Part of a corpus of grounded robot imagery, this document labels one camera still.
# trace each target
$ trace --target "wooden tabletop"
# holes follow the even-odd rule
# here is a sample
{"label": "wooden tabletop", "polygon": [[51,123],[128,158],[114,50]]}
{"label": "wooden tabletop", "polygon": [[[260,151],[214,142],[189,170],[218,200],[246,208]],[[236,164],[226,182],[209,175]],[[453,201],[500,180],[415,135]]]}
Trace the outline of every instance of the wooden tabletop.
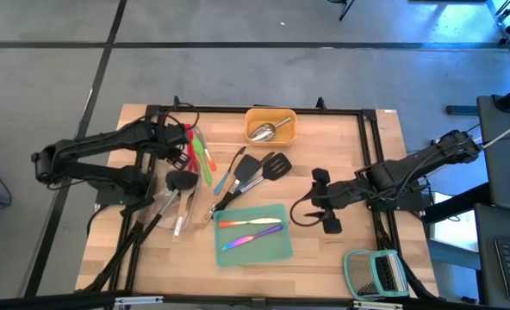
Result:
{"label": "wooden tabletop", "polygon": [[[146,105],[125,104],[118,127],[142,116]],[[194,113],[172,114],[184,123],[195,119]],[[202,130],[216,164],[213,186],[205,182],[192,202],[191,223],[183,231],[179,243],[171,242],[172,232],[156,227],[140,250],[134,292],[142,294],[226,295],[267,297],[351,298],[343,272],[343,256],[357,249],[376,249],[371,214],[365,202],[355,203],[336,212],[343,232],[324,234],[320,225],[300,227],[289,223],[293,257],[273,263],[259,263],[232,268],[218,267],[215,261],[215,236],[212,225],[201,224],[203,215],[215,202],[214,186],[221,180],[233,155],[248,146],[244,135],[244,114],[203,113],[197,126]],[[283,152],[294,165],[281,179],[263,181],[243,194],[228,208],[249,208],[282,203],[289,211],[292,203],[310,189],[311,170],[329,170],[332,182],[354,178],[354,171],[364,167],[357,118],[348,115],[298,115],[297,139],[289,147],[248,146],[246,153],[261,159],[266,153]],[[403,158],[406,151],[401,127],[394,110],[377,110],[382,148],[385,158]],[[370,124],[366,124],[373,150]],[[111,152],[109,166],[133,164],[135,153]],[[158,161],[160,179],[169,167]],[[77,288],[90,284],[114,254],[121,226],[119,211],[113,206],[101,212],[90,229]],[[295,214],[316,212],[310,202],[298,206]],[[147,212],[148,220],[152,212]],[[432,293],[437,286],[420,221],[410,213],[395,212],[403,257],[415,275]],[[120,284],[124,285],[127,259],[121,268]]]}

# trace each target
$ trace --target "white cable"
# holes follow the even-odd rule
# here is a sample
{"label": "white cable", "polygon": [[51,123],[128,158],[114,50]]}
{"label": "white cable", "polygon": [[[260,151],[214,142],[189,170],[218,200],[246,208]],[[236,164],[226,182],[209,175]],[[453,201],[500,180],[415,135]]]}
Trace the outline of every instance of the white cable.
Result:
{"label": "white cable", "polygon": [[496,141],[502,139],[502,137],[504,137],[505,135],[507,135],[508,133],[510,133],[510,128],[505,131],[503,134],[499,135],[498,137],[494,138],[492,141],[488,142],[484,147],[483,147],[483,150],[486,149],[487,147],[493,145],[493,143],[495,143]]}

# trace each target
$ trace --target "metal scoop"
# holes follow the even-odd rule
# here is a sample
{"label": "metal scoop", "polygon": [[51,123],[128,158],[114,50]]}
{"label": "metal scoop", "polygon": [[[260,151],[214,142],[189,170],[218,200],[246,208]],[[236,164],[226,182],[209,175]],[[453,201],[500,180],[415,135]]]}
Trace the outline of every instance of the metal scoop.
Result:
{"label": "metal scoop", "polygon": [[254,142],[265,142],[272,140],[274,136],[276,135],[276,130],[282,126],[283,124],[288,123],[291,121],[291,117],[286,118],[283,121],[280,121],[276,125],[272,125],[270,123],[265,123],[259,125],[253,132],[249,135],[249,139],[251,139]]}

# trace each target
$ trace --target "concrete floor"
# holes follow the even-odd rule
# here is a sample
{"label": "concrete floor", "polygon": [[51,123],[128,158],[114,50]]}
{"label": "concrete floor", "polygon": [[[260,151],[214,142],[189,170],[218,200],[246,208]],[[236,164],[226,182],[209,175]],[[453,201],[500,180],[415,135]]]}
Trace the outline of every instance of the concrete floor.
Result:
{"label": "concrete floor", "polygon": [[[105,41],[117,4],[0,0],[0,40]],[[358,1],[339,23],[340,11],[324,0],[128,0],[117,40],[456,43],[501,37],[483,3]],[[29,156],[73,136],[101,53],[0,49],[0,176],[15,197],[0,211],[0,298],[20,295],[53,196],[34,180]],[[328,107],[397,109],[410,151],[478,122],[448,116],[444,106],[472,105],[479,95],[509,90],[504,50],[114,50],[89,134],[113,130],[123,103],[170,103],[178,95],[200,105],[313,107],[323,96]],[[434,190],[457,194],[486,179],[480,159],[443,169],[431,181]],[[86,185],[70,191],[40,294],[74,289],[94,194]],[[438,272],[442,295],[455,299],[473,291],[452,290],[475,286],[469,276]]]}

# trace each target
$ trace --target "colorful knife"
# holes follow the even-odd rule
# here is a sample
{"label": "colorful knife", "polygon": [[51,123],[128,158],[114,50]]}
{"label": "colorful knife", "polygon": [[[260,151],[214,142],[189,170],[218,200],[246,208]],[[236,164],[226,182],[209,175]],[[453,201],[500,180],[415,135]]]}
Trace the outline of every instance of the colorful knife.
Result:
{"label": "colorful knife", "polygon": [[244,224],[276,224],[282,223],[282,220],[276,218],[261,218],[256,220],[222,220],[219,221],[219,228],[227,228]]}
{"label": "colorful knife", "polygon": [[207,162],[209,163],[211,170],[216,171],[217,165],[215,164],[214,160],[211,158],[211,155],[209,154],[209,150],[207,149],[207,144],[205,144],[205,139],[203,138],[202,131],[198,127],[194,127],[194,133],[196,133],[197,138],[200,140],[200,142],[202,142],[205,157],[207,158]]}
{"label": "colorful knife", "polygon": [[203,168],[203,175],[205,176],[205,182],[207,182],[207,185],[211,185],[213,180],[211,179],[211,172],[209,172],[209,168],[207,167],[207,164],[205,164],[205,160],[203,160],[204,155],[203,155],[202,142],[200,142],[200,140],[196,136],[194,138],[194,140],[192,141],[192,145],[194,146],[194,152],[196,152],[197,157],[199,158],[200,164]]}
{"label": "colorful knife", "polygon": [[263,236],[266,236],[267,234],[271,234],[271,233],[275,233],[275,232],[279,232],[283,230],[283,225],[282,224],[278,224],[274,227],[271,227],[265,231],[262,231],[258,234],[255,234],[255,235],[252,235],[252,236],[245,236],[245,237],[241,237],[241,238],[238,238],[232,242],[230,242],[229,244],[226,244],[225,246],[222,247],[222,250],[223,251],[226,251],[226,250],[230,250],[232,248],[235,248],[236,246],[240,246],[240,245],[243,245],[249,241],[252,241],[254,239],[257,239],[257,238],[260,238],[260,237],[263,237]]}

